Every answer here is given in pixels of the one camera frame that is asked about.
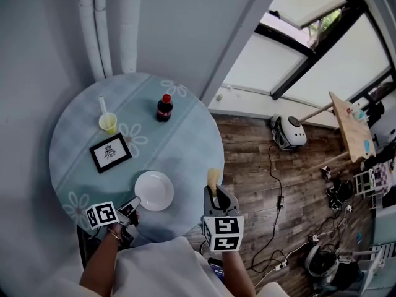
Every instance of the round table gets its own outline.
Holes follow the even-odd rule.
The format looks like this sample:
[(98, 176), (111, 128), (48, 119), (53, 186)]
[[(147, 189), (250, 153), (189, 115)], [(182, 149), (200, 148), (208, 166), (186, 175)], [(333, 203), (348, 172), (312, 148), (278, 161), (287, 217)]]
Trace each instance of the round table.
[[(174, 108), (170, 120), (160, 123), (157, 102), (166, 93)], [(132, 154), (102, 174), (89, 152), (112, 136), (98, 126), (100, 95), (116, 114), (117, 132)], [(138, 208), (138, 245), (168, 241), (196, 226), (204, 214), (207, 170), (224, 167), (222, 139), (208, 109), (185, 86), (142, 73), (101, 80), (77, 95), (55, 127), (49, 152), (51, 181), (63, 209), (91, 235), (96, 230), (90, 230), (85, 209), (106, 201), (118, 208), (134, 196), (134, 184), (144, 171), (170, 178), (174, 199), (168, 208)]]

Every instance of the bottle label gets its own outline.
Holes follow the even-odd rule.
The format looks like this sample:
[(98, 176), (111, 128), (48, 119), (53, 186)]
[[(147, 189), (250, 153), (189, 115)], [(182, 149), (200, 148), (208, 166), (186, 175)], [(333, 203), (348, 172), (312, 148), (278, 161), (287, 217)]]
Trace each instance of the bottle label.
[(171, 113), (172, 113), (172, 110), (169, 111), (169, 112), (162, 112), (162, 111), (157, 109), (157, 115), (159, 115), (159, 116), (170, 116)]

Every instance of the power strip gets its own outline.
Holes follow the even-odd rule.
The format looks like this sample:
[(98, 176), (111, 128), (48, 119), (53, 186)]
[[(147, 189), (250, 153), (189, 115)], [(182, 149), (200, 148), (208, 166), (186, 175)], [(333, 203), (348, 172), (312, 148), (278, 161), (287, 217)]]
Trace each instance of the power strip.
[(313, 244), (316, 244), (319, 242), (319, 239), (317, 238), (317, 235), (309, 235), (308, 236), (308, 241), (312, 242)]
[(287, 265), (289, 265), (289, 263), (287, 260), (284, 260), (281, 264), (275, 266), (275, 271), (278, 272), (279, 270), (284, 269)]

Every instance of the hand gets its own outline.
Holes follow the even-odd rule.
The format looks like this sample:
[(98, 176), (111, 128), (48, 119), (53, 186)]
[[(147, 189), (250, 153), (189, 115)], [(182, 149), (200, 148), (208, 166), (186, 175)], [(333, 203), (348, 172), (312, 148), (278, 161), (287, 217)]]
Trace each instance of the hand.
[[(138, 211), (136, 212), (136, 215), (137, 215), (137, 221), (139, 221), (140, 216)], [(121, 238), (121, 230), (123, 229), (123, 226), (121, 224), (119, 224), (118, 222), (113, 223), (109, 226), (109, 229), (112, 229)]]

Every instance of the white plate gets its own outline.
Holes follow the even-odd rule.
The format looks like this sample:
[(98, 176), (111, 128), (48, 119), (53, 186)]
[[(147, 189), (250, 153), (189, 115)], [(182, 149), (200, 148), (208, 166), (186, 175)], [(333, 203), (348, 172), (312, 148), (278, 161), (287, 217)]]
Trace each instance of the white plate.
[(135, 183), (135, 195), (142, 199), (142, 206), (151, 211), (161, 211), (172, 203), (172, 182), (159, 171), (146, 171)]

